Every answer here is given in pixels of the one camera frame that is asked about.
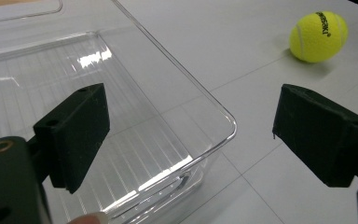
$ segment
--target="yellow tennis ball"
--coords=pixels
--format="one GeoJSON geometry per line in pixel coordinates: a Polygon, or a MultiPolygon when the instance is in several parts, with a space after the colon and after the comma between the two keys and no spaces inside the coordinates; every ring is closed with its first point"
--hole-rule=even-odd
{"type": "Polygon", "coordinates": [[[293,28],[290,50],[299,60],[318,63],[338,53],[347,37],[347,23],[339,15],[315,12],[303,17],[293,28]]]}

